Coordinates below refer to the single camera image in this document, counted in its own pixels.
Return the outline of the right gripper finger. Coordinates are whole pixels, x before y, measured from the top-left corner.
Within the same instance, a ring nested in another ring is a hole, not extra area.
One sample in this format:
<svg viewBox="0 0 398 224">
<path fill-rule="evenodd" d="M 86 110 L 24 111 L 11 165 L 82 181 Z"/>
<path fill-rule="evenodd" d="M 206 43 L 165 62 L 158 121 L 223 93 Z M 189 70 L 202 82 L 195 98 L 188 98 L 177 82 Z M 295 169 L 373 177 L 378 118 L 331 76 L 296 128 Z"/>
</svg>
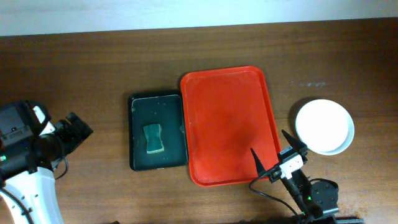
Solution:
<svg viewBox="0 0 398 224">
<path fill-rule="evenodd" d="M 267 177 L 268 179 L 280 179 L 280 164 L 275 164 L 270 169 L 265 169 L 262 162 L 258 158 L 253 148 L 250 148 L 252 156 L 254 158 L 257 175 L 260 179 Z"/>
<path fill-rule="evenodd" d="M 304 142 L 294 138 L 288 132 L 286 132 L 284 129 L 282 129 L 282 134 L 284 135 L 285 139 L 290 144 L 290 146 L 295 151 L 297 151 L 301 156 L 306 156 L 308 154 L 308 147 Z"/>
</svg>

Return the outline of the white plate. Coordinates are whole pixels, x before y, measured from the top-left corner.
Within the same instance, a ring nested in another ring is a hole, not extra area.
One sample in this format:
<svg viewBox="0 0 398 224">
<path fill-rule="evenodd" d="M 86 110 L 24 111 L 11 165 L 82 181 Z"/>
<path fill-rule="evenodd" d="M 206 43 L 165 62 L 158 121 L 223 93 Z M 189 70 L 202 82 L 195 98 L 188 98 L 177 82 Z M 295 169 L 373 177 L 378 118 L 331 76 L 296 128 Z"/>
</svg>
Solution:
<svg viewBox="0 0 398 224">
<path fill-rule="evenodd" d="M 311 151 L 324 156 L 345 151 L 355 134 L 354 122 L 348 111 L 326 99 L 304 104 L 296 115 L 295 130 Z"/>
</svg>

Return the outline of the green yellow sponge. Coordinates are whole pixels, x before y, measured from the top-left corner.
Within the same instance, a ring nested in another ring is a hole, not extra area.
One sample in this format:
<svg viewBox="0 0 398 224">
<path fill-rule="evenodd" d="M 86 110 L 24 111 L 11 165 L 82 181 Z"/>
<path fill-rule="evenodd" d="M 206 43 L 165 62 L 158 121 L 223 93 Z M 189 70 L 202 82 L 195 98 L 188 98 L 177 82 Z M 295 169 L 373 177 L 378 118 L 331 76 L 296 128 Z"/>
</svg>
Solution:
<svg viewBox="0 0 398 224">
<path fill-rule="evenodd" d="M 144 126 L 144 135 L 147 139 L 146 151 L 148 154 L 155 154 L 164 151 L 161 132 L 162 128 L 160 124 L 149 124 Z"/>
</svg>

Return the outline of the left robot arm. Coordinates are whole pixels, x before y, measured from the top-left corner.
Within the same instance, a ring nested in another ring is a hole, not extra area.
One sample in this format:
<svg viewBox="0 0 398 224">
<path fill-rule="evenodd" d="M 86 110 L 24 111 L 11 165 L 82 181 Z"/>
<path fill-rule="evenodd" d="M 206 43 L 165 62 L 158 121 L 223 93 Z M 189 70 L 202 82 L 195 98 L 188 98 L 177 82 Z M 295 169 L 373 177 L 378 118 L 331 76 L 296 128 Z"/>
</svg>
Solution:
<svg viewBox="0 0 398 224">
<path fill-rule="evenodd" d="M 1 107 L 1 197 L 15 223 L 63 223 L 54 172 L 92 133 L 75 113 L 52 124 L 36 101 Z"/>
</svg>

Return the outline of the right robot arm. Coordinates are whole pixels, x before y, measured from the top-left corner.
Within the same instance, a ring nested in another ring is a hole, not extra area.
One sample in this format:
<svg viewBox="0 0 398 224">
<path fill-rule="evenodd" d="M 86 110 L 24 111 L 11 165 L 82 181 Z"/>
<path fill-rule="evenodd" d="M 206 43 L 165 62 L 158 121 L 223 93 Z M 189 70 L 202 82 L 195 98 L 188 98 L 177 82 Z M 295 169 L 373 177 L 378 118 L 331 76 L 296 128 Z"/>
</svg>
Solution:
<svg viewBox="0 0 398 224">
<path fill-rule="evenodd" d="M 310 180 L 302 171 L 303 165 L 308 161 L 307 145 L 284 130 L 282 134 L 290 147 L 277 154 L 279 162 L 268 170 L 264 168 L 255 151 L 251 149 L 258 177 L 249 183 L 249 189 L 285 205 L 294 214 L 293 223 L 364 223 L 362 218 L 337 219 L 335 217 L 335 214 L 339 212 L 338 184 L 322 178 Z M 252 187 L 254 183 L 265 178 L 271 183 L 281 181 L 301 212 L 296 212 L 287 202 Z"/>
</svg>

